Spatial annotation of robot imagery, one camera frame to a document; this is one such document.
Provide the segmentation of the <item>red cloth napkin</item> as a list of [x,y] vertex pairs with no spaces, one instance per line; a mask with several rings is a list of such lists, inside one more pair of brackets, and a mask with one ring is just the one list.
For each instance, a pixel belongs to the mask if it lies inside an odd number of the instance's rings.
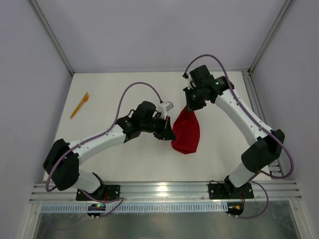
[[200,126],[196,114],[187,106],[178,115],[172,128],[176,139],[171,141],[174,150],[182,154],[196,153],[200,140]]

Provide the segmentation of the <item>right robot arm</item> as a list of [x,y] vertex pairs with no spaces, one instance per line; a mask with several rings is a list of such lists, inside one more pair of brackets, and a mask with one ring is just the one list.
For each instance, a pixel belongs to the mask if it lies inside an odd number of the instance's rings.
[[206,65],[202,65],[185,72],[183,77],[188,80],[188,86],[183,89],[187,110],[200,110],[207,102],[217,105],[239,128],[249,145],[241,155],[239,166],[222,183],[222,193],[227,198],[239,198],[249,181],[279,158],[285,135],[280,129],[273,130],[247,108],[226,75],[214,78]]

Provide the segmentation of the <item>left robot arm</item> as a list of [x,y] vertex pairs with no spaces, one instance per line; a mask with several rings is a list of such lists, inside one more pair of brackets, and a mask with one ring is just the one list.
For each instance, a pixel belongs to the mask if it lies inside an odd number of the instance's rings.
[[73,142],[66,142],[62,138],[55,141],[43,163],[48,174],[47,181],[54,183],[52,188],[46,186],[47,192],[75,187],[87,200],[104,203],[107,185],[96,173],[80,170],[80,165],[110,147],[139,137],[142,132],[151,133],[159,140],[175,140],[167,115],[171,109],[173,103],[170,101],[158,106],[143,101],[128,115],[116,119],[106,131]]

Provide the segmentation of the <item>orange plastic fork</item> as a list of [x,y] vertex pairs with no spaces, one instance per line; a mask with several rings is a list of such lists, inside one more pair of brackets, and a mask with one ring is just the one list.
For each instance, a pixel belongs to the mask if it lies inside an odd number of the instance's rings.
[[85,93],[85,95],[83,96],[82,100],[80,101],[80,103],[78,104],[78,106],[75,108],[75,110],[73,111],[73,113],[71,114],[71,116],[69,117],[70,119],[73,119],[74,116],[79,112],[79,110],[81,109],[81,107],[89,100],[89,94],[88,92]]

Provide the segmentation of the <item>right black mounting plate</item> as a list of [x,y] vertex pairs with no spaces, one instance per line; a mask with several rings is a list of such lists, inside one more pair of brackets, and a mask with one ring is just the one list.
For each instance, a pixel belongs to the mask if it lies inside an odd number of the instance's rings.
[[208,194],[212,200],[254,199],[252,185],[249,183],[237,188],[232,184],[211,181],[208,184]]

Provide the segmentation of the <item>black mounting plate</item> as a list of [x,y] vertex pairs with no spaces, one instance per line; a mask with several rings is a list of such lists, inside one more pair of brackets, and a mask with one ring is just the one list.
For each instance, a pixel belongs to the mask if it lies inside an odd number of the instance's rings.
[[254,199],[252,185],[249,183],[237,188],[232,184],[211,181],[208,184],[208,194],[212,200]]
[[[88,195],[98,201],[112,201],[120,197],[120,185],[102,185],[94,193]],[[76,201],[89,201],[81,190],[77,190]]]

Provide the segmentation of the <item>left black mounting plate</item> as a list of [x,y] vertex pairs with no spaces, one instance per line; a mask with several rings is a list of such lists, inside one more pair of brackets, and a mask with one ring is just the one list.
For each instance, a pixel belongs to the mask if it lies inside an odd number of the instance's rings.
[[[112,201],[120,197],[120,185],[102,185],[94,193],[88,195],[98,201]],[[89,201],[81,190],[77,190],[76,201]]]

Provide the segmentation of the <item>right aluminium frame post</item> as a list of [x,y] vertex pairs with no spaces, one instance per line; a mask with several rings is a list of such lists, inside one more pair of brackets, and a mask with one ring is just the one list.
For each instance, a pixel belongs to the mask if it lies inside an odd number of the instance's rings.
[[276,15],[273,23],[271,24],[270,29],[268,30],[264,40],[262,41],[261,46],[259,47],[250,67],[248,68],[248,73],[251,75],[259,64],[260,60],[264,56],[265,52],[269,48],[270,44],[274,40],[277,32],[279,31],[281,25],[289,14],[291,8],[293,7],[295,0],[285,0],[281,6],[278,14]]

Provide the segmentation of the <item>aluminium frame post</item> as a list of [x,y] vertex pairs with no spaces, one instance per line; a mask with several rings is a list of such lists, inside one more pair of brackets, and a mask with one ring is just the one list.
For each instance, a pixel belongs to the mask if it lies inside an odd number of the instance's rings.
[[74,76],[75,71],[73,70],[73,67],[71,66],[63,48],[61,47],[60,42],[58,41],[52,27],[50,26],[49,21],[47,20],[47,17],[45,16],[43,10],[41,9],[38,1],[37,0],[28,0],[28,3],[30,4],[32,10],[34,11],[40,24],[42,25],[45,33],[47,34],[50,42],[52,43],[54,49],[56,50],[57,54],[59,55],[61,61],[63,62],[64,66],[67,68],[69,74],[71,76]]
[[289,14],[291,8],[293,7],[295,0],[285,0],[281,6],[278,14],[276,15],[273,23],[271,24],[270,29],[268,30],[264,40],[262,41],[261,46],[259,47],[250,67],[248,68],[248,73],[251,75],[259,64],[260,60],[264,56],[265,52],[269,48],[270,44],[274,40],[277,32],[279,31],[281,25]]

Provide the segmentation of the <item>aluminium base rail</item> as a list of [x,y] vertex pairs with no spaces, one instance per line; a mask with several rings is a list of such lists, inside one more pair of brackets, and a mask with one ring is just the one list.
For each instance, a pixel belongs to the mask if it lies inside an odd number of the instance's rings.
[[[210,201],[207,182],[110,182],[120,185],[120,196],[126,203],[150,202],[208,202]],[[254,199],[266,199],[262,188],[266,190],[271,201],[300,200],[298,186],[293,180],[259,181],[252,185]],[[47,192],[45,184],[35,184],[30,195],[30,203],[71,203],[76,201],[77,189]]]

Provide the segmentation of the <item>left aluminium frame post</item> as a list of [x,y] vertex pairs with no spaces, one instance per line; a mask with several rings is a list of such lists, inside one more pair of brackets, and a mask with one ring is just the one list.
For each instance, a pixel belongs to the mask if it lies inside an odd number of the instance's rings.
[[40,24],[42,25],[45,33],[47,34],[50,42],[52,43],[54,49],[56,50],[57,54],[59,55],[61,61],[63,62],[64,66],[67,68],[69,74],[71,76],[74,76],[75,71],[73,70],[73,67],[71,66],[63,48],[61,47],[60,42],[58,41],[52,27],[50,26],[49,21],[47,20],[47,17],[45,16],[43,10],[41,9],[38,1],[37,0],[28,0],[28,3],[30,4],[32,10],[34,11]]

